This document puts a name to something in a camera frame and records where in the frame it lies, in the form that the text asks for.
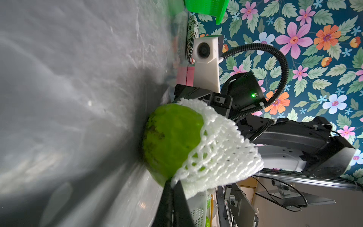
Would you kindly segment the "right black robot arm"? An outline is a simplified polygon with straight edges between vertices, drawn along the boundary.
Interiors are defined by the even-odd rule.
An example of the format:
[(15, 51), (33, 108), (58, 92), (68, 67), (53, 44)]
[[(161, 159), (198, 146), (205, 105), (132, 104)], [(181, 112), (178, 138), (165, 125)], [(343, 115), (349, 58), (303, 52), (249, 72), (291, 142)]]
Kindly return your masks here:
[[(175, 99), (199, 99), (229, 119), (263, 101), (264, 94), (251, 72), (238, 73), (220, 92), (194, 83), (193, 75), (177, 76)], [(254, 114), (236, 121), (241, 135), (259, 145), (267, 169), (301, 171), (315, 178), (339, 177), (347, 170), (355, 148), (343, 136), (332, 136), (323, 117), (310, 122), (287, 118), (272, 120)]]

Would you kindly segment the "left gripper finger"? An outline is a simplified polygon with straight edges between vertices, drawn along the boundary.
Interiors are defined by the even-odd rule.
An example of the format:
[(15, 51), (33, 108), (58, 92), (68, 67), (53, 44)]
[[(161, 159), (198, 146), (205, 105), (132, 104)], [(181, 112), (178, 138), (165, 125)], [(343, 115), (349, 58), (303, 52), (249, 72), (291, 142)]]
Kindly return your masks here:
[(166, 181), (152, 227), (194, 227), (181, 182)]

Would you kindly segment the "green custard apple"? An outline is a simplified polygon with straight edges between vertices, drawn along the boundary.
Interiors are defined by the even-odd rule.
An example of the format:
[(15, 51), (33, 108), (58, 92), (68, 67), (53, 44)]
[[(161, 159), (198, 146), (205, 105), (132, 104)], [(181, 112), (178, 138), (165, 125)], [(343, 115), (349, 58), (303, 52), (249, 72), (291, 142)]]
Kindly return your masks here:
[(178, 104), (159, 106), (149, 117), (143, 137), (143, 155), (154, 180), (164, 186), (201, 142), (203, 116)]

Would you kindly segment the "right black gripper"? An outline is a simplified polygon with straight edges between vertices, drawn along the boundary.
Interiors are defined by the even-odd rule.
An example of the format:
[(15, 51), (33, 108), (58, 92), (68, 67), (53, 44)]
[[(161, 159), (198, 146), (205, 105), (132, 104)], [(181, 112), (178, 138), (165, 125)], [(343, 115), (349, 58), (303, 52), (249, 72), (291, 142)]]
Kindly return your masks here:
[(201, 89), (177, 84), (175, 86), (175, 99), (173, 103), (185, 99), (197, 99), (205, 102), (212, 107), (218, 114), (228, 118), (233, 102), (233, 98), (229, 95), (212, 92), (211, 90)]

